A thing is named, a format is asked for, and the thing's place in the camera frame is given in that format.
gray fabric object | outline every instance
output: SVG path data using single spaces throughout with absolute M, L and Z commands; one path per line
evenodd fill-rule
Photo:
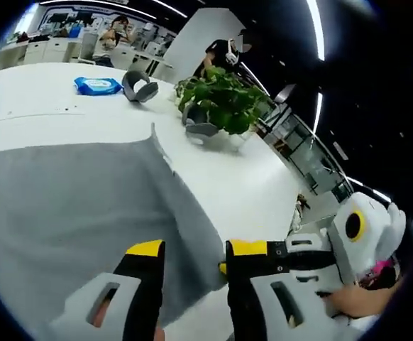
M 223 246 L 154 138 L 0 152 L 0 296 L 34 335 L 127 248 L 166 241 L 160 324 L 225 283 Z
M 147 84 L 143 85 L 137 92 L 134 92 L 134 86 L 139 80 L 143 80 Z M 123 85 L 124 95 L 130 102 L 147 102 L 156 96 L 159 91 L 157 82 L 151 82 L 150 78 L 141 71 L 128 71 L 125 73 L 121 85 Z

ceiling light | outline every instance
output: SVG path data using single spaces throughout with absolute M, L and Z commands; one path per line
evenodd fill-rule
M 40 2 L 40 5 L 60 4 L 62 2 L 68 2 L 68 1 L 72 2 L 72 0 L 49 0 L 49 1 Z M 149 18 L 156 19 L 155 16 L 152 16 L 151 14 L 139 11 L 138 9 L 132 9 L 131 7 L 127 7 L 127 6 L 123 6 L 123 5 L 119 5 L 119 4 L 114 4 L 114 3 L 111 3 L 111 2 L 105 2 L 105 1 L 100 1 L 100 0 L 77 0 L 77 2 L 89 2 L 89 3 L 93 3 L 93 4 L 103 4 L 103 5 L 113 6 L 113 7 L 119 7 L 121 9 L 127 9 L 128 11 L 136 12 L 136 13 L 142 14 L 144 16 L 148 16 Z
M 378 192 L 377 190 L 372 190 L 374 192 L 374 194 L 378 195 L 379 197 L 381 197 L 383 200 L 386 200 L 388 202 L 392 202 L 391 198 L 384 195 L 383 193 Z
M 353 178 L 350 178 L 349 176 L 347 176 L 347 179 L 348 179 L 349 181 L 351 181 L 352 183 L 355 183 L 356 185 L 359 185 L 359 186 L 363 186 L 363 187 L 364 187 L 363 183 L 360 182 L 360 181 L 358 181 L 358 180 L 355 180 L 355 179 L 353 179 Z
M 333 142 L 333 146 L 334 148 L 337 150 L 337 152 L 339 153 L 339 155 L 342 157 L 343 160 L 347 161 L 348 160 L 348 156 L 346 154 L 345 151 L 343 151 L 342 147 L 337 143 L 337 142 Z
M 317 2 L 315 0 L 307 0 L 307 6 L 311 12 L 312 22 L 314 23 L 315 40 L 317 41 L 317 55 L 320 60 L 325 60 L 325 45 L 319 7 L 317 6 Z
M 315 111 L 315 122 L 314 122 L 314 129 L 312 131 L 314 134 L 317 131 L 317 127 L 319 126 L 319 120 L 320 120 L 320 111 L 321 111 L 321 105 L 323 103 L 323 95 L 319 92 L 319 95 L 317 97 L 317 109 Z
M 169 9 L 169 10 L 171 10 L 171 11 L 174 11 L 176 14 L 181 15 L 183 18 L 187 18 L 187 15 L 186 15 L 186 14 L 178 11 L 177 9 L 174 9 L 173 7 L 171 7 L 171 6 L 167 5 L 167 4 L 164 4 L 162 1 L 159 1 L 159 0 L 151 0 L 151 1 L 154 1 L 155 3 L 157 3 L 157 4 L 159 4 L 159 5 L 162 5 L 162 6 L 164 6 L 165 8 L 167 8 L 167 9 Z
M 323 28 L 321 27 L 320 12 L 317 2 L 315 0 L 307 0 L 307 6 L 311 12 L 312 22 L 314 23 L 315 40 L 317 42 L 317 55 L 320 60 L 325 60 L 325 45 L 323 37 Z M 323 95 L 319 94 L 317 97 L 317 109 L 315 113 L 315 122 L 313 132 L 315 134 L 320 120 L 321 103 L 323 102 Z
M 258 80 L 258 78 L 253 74 L 252 71 L 249 70 L 249 67 L 246 66 L 245 63 L 241 62 L 242 66 L 246 69 L 246 71 L 249 72 L 250 76 L 257 82 L 257 84 L 263 89 L 263 91 L 265 91 L 265 93 L 270 96 L 270 93 L 268 92 L 268 90 L 265 89 L 265 87 L 263 86 L 262 83 L 260 83 L 260 80 Z

ceiling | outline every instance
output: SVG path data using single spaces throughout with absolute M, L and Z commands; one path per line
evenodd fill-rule
M 372 17 L 350 5 L 358 0 L 317 1 L 325 61 L 317 56 L 307 0 L 246 5 L 240 0 L 162 1 L 187 18 L 152 0 L 130 1 L 129 6 L 156 16 L 156 23 L 175 32 L 203 6 L 230 8 L 260 38 L 243 59 L 270 94 L 287 83 L 300 85 L 303 97 L 294 110 L 313 127 L 320 91 L 324 105 L 317 135 L 346 175 L 413 215 L 413 6 L 408 1 L 364 0 L 372 4 Z

pink object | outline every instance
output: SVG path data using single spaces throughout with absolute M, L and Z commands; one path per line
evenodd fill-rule
M 383 268 L 385 266 L 391 266 L 392 262 L 391 261 L 378 261 L 375 266 L 372 268 L 372 272 L 375 275 L 380 275 L 380 272 L 382 272 Z

window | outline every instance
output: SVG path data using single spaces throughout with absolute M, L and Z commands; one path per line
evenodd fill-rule
M 38 6 L 38 4 L 33 4 L 25 11 L 25 13 L 21 17 L 21 20 L 19 20 L 14 33 L 28 31 L 31 25 L 31 21 L 36 14 L 36 10 L 38 9 Z

